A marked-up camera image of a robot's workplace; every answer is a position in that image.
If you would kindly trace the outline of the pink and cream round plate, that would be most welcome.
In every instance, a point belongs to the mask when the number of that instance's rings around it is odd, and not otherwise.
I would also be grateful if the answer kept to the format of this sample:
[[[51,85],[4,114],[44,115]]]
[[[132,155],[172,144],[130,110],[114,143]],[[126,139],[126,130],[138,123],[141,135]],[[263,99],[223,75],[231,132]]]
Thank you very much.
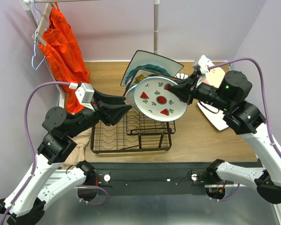
[[[206,79],[204,80],[204,83],[219,88],[224,76],[225,72],[222,68],[214,68],[208,73]]]

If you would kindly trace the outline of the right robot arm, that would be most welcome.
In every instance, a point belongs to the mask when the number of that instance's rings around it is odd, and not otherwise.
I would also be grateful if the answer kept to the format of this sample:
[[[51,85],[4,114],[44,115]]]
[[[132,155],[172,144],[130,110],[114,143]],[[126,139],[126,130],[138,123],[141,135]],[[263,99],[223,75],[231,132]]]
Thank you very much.
[[[241,136],[254,150],[263,167],[246,168],[217,159],[200,176],[208,184],[232,181],[257,190],[272,204],[281,203],[281,147],[275,144],[267,130],[269,122],[257,106],[246,101],[252,83],[239,71],[229,71],[218,88],[199,83],[200,72],[175,86],[167,88],[182,102],[194,99],[223,112],[223,120],[236,135]]]

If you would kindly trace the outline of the blue striped round plate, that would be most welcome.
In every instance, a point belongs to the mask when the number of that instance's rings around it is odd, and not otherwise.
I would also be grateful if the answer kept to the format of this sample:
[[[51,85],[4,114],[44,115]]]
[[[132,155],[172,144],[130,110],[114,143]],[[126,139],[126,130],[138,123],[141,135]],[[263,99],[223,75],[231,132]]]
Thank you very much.
[[[177,81],[182,81],[182,80],[188,79],[188,77],[189,77],[189,75],[184,74],[184,73],[177,73],[177,74],[175,75],[175,79],[176,79]]]

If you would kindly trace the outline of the watermelon round plate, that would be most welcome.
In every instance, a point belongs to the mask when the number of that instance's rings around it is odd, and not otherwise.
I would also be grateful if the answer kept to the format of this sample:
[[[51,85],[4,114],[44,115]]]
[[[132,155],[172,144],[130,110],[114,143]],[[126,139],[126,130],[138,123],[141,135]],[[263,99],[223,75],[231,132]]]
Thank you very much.
[[[182,102],[169,87],[177,83],[165,77],[149,77],[136,85],[133,98],[141,113],[157,121],[174,121],[187,111],[187,103]]]

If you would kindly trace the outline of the grey square plate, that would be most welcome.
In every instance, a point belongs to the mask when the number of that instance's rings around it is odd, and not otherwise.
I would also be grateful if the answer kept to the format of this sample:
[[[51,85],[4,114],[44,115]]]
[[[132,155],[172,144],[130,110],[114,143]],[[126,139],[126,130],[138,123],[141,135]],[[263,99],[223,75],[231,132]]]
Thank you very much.
[[[202,111],[202,113],[205,115],[205,117],[211,122],[211,124],[217,130],[222,131],[228,128],[228,125],[223,120],[224,117],[223,111],[218,110],[215,107],[212,107],[211,105],[202,102],[198,102],[197,105],[199,109]]]

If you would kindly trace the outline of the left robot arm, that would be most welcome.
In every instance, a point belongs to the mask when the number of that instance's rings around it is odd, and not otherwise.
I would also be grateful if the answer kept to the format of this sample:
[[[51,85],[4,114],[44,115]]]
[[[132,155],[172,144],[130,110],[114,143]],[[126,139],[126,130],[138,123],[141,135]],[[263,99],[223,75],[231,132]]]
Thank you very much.
[[[79,87],[75,91],[78,102],[84,108],[70,114],[62,107],[51,108],[42,124],[47,130],[33,157],[33,163],[16,189],[0,199],[1,224],[35,225],[45,211],[61,196],[77,186],[99,189],[95,184],[96,170],[86,160],[78,162],[74,169],[49,186],[51,175],[61,167],[77,143],[73,140],[81,132],[98,122],[116,125],[131,109],[124,103],[124,96],[106,95],[91,87]]]

